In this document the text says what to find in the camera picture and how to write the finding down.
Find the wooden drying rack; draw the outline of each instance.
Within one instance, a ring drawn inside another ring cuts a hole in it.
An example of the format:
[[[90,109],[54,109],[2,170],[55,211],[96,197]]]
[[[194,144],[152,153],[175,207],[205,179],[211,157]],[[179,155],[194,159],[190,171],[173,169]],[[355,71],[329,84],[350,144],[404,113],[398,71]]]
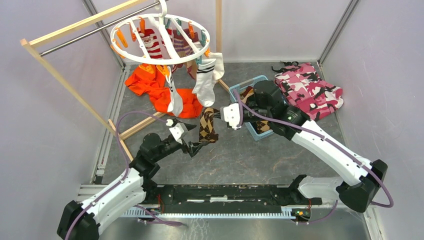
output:
[[[74,87],[70,85],[70,83],[46,60],[44,59],[39,52],[37,51],[37,48],[44,46],[47,43],[50,43],[54,40],[58,40],[60,38],[63,38],[64,36],[67,36],[75,31],[78,31],[80,29],[86,28],[88,26],[91,26],[99,21],[104,20],[105,18],[108,18],[110,16],[113,16],[121,11],[124,11],[128,8],[134,7],[140,3],[146,2],[146,0],[129,0],[122,4],[119,4],[117,6],[114,6],[112,8],[109,8],[107,10],[104,10],[102,12],[99,12],[93,16],[87,17],[86,19],[83,19],[79,22],[76,22],[74,24],[71,24],[69,26],[66,26],[62,29],[59,29],[57,31],[54,31],[52,33],[49,33],[47,35],[44,35],[42,37],[39,37],[37,39],[34,39],[32,41],[27,41],[26,39],[20,40],[20,44],[41,64],[47,71],[53,75],[53,77],[62,84],[69,92],[72,94],[103,126],[109,130],[114,136],[116,135],[116,127],[112,120],[108,119],[107,121],[104,120],[97,111],[75,90]],[[222,0],[215,0],[215,18],[216,18],[216,51],[221,53],[222,52]],[[219,84],[229,91],[229,87],[227,84],[225,84],[224,81],[221,79],[218,81]],[[156,117],[163,117],[166,115],[166,113],[163,112],[156,112],[153,114]],[[155,121],[154,118],[148,117],[141,122],[137,123],[136,125],[130,127],[126,131],[119,134],[119,141],[122,144],[122,147],[125,151],[125,153],[128,155],[130,160],[133,160],[133,156],[131,155],[130,151],[128,150],[127,145],[125,144],[124,140],[131,137],[138,131],[142,130],[149,124],[153,123]]]

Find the pink camouflage clothing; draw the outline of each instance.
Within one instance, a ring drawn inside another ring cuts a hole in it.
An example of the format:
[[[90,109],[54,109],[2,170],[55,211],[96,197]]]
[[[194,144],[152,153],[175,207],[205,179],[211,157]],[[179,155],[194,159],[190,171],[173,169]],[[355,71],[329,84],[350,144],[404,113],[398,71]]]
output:
[[[286,66],[275,75],[275,84],[288,103],[318,121],[343,105],[343,90],[320,78],[310,63]]]

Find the blue laundry basket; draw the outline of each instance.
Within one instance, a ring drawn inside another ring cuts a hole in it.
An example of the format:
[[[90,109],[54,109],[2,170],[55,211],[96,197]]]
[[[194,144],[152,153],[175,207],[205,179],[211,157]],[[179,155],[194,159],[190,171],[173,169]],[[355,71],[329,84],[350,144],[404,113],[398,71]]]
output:
[[[234,85],[234,86],[230,87],[229,88],[229,94],[230,94],[230,100],[231,100],[231,102],[232,103],[235,103],[236,102],[236,97],[233,95],[233,89],[237,90],[240,93],[241,91],[243,91],[247,87],[249,87],[249,86],[252,86],[253,87],[253,85],[255,85],[255,83],[260,82],[260,81],[269,81],[269,80],[268,80],[268,78],[266,76],[260,75],[260,76],[254,77],[252,79],[246,80],[244,82],[241,82],[241,83],[239,83],[237,85]],[[263,132],[261,134],[258,134],[255,131],[255,129],[253,128],[253,126],[252,126],[252,124],[250,122],[246,122],[244,125],[249,130],[250,134],[253,136],[253,139],[255,141],[258,141],[260,139],[266,138],[269,135],[273,134],[273,131],[272,130],[269,130],[269,131]]]

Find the clothespin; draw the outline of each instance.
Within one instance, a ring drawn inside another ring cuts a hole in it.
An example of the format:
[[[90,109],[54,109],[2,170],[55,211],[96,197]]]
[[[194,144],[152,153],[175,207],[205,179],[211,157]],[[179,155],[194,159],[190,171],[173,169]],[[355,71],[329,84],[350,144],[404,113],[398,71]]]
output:
[[[209,58],[210,52],[211,52],[211,50],[209,50],[209,47],[208,47],[207,50],[204,52],[204,55]]]
[[[117,42],[117,40],[114,38],[113,40],[112,40],[112,42],[114,42],[114,43],[116,43],[116,45],[118,46],[118,48],[120,48],[120,49],[122,49],[122,47],[121,47],[121,45],[119,44],[119,42]],[[111,44],[110,45],[110,47],[115,51],[115,53],[117,53],[121,58],[125,58],[124,56],[122,56],[115,48],[114,48],[114,45],[113,44]]]
[[[201,30],[201,40],[199,40],[200,44],[202,47],[204,47],[206,45],[206,34],[205,34],[205,30]]]
[[[124,34],[122,33],[121,29],[119,29],[118,27],[117,27],[116,29],[118,30],[118,31],[116,32],[116,35],[118,36],[118,38],[119,38],[120,42],[122,43],[122,45],[123,45],[125,48],[128,48],[127,40],[125,39]]]
[[[170,28],[170,24],[171,24],[171,19],[168,19],[168,21],[166,22],[165,28],[169,29]]]
[[[143,64],[140,64],[138,67],[143,69],[144,71],[150,73],[150,74],[155,73],[155,70],[153,69],[152,65],[150,65],[150,64],[143,63]]]
[[[193,30],[193,26],[190,24],[191,21],[188,22],[188,31],[190,32],[191,39],[195,38],[195,31]]]
[[[167,65],[156,65],[157,70],[159,70],[160,73],[162,73],[165,77],[170,76],[170,71],[168,69]]]
[[[176,23],[178,23],[178,25],[180,25],[181,26],[181,20],[179,19],[179,18],[177,18],[176,19]],[[181,36],[181,32],[180,31],[178,31],[178,29],[176,30],[176,34],[178,35],[178,36]]]
[[[202,55],[200,55],[198,58],[196,58],[196,64],[199,65],[202,63]]]
[[[146,21],[140,16],[138,18],[140,19],[140,32],[144,34],[146,30]]]
[[[133,32],[133,28],[131,27],[131,24],[129,25],[129,33],[131,34],[131,39],[133,42],[136,41],[136,35]]]

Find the orange cloth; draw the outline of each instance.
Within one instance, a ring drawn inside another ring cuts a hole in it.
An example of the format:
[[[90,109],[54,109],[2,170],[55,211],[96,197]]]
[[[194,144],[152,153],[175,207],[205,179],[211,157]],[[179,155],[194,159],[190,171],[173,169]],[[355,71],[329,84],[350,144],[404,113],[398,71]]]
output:
[[[165,82],[165,76],[156,69],[155,65],[143,63],[129,76],[125,85],[138,96],[144,93],[148,94],[156,111],[174,116],[172,112],[168,112],[171,93],[170,89],[165,87]],[[192,89],[181,88],[176,91],[182,98],[183,106],[178,117],[190,119],[200,116],[203,106],[196,95],[192,93]]]

